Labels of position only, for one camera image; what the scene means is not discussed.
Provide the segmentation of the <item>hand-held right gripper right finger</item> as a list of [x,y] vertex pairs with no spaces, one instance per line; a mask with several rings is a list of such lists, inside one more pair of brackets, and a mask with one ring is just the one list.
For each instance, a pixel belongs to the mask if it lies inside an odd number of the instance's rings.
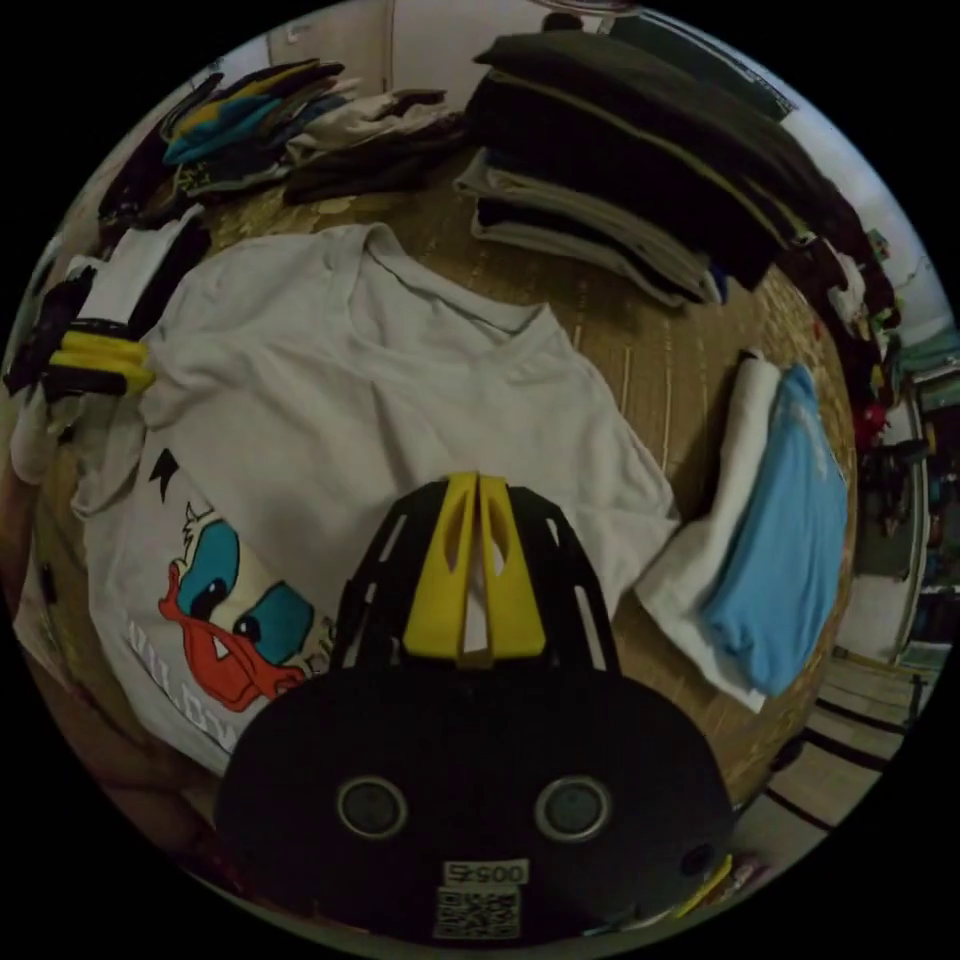
[[541,654],[546,633],[504,479],[478,477],[477,515],[487,648],[492,654]]

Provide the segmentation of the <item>person's left hand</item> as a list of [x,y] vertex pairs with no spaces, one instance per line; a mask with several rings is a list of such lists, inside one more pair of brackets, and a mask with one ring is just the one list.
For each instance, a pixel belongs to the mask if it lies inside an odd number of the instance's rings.
[[65,432],[80,412],[80,399],[50,403],[41,389],[20,409],[10,440],[13,473],[22,482],[38,486],[51,465]]

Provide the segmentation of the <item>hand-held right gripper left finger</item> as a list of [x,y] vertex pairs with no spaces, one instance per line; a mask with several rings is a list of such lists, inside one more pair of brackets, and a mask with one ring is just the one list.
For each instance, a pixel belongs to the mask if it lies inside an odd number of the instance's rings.
[[408,654],[461,654],[472,578],[479,476],[447,478],[403,634]]

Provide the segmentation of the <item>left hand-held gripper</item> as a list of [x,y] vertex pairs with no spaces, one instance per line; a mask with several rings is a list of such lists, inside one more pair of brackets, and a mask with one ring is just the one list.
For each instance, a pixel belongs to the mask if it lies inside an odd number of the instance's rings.
[[152,385],[154,373],[140,363],[147,348],[129,340],[126,323],[80,315],[95,278],[84,268],[43,296],[3,374],[9,397],[37,388],[47,399],[136,395]]

